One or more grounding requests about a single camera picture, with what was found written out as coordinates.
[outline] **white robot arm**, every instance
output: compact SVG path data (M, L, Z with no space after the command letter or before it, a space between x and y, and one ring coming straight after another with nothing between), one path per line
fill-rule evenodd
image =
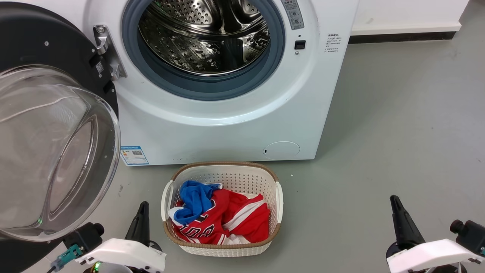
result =
M129 267L148 273L161 273L165 270L165 256L165 253L147 247L140 242L109 239L75 261L87 264L96 263L98 265L96 272L99 273L121 273L124 271L123 268L128 269L125 272L130 273L132 271L129 270Z
M462 263L485 260L485 227L455 220L450 227L456 242L443 239L425 242L399 197L390 198L396 242L386 253L391 273L466 272Z

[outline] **energy label sticker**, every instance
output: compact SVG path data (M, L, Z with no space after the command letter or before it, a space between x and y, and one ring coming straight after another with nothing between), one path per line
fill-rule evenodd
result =
M121 156L126 165L148 165L148 160L140 146L121 146Z

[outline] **gray floor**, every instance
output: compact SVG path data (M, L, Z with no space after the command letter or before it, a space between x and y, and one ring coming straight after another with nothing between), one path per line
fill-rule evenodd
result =
M461 23L452 41L349 46L317 158L266 163L285 209L265 253L193 256L168 240L160 198L179 166L120 164L90 220L105 225L104 238L122 238L149 201L151 238L168 255L168 273L388 272L391 194L426 240L452 239L455 219L485 224L485 2L471 1ZM28 272L47 269L44 259Z

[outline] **white stripe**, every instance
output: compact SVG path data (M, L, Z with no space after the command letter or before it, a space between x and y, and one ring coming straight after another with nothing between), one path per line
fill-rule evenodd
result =
M218 189L222 189L222 183L206 184L206 186L217 186Z
M172 222L174 222L174 224L175 224L176 226L183 226L183 224L181 224L181 223L179 223L179 222L175 221L175 219L174 219L174 215L175 215L175 213L176 213L178 210L181 210L181 209L183 209L183 207L181 207L181 206L175 206L175 207L173 207L173 208L171 208L171 209L169 209L169 210L168 210L168 216L170 217L170 219L172 219Z
M250 244L251 243L243 235L238 235L238 239L241 242L241 244Z
M221 237L219 238L219 241L217 242L217 244L222 244L225 238L226 236L224 234L221 234Z
M238 225L240 225L246 218L251 215L258 207L264 204L264 200L251 203L243 207L234 217L227 223L225 223L222 227L229 231L235 229Z

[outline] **door hinge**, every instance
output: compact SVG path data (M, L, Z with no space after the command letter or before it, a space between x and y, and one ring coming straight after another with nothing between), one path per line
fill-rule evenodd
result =
M126 70L121 63L108 27L105 25L95 25L93 31L96 39L97 53L103 55L110 66L111 80L116 81L118 78L126 78Z

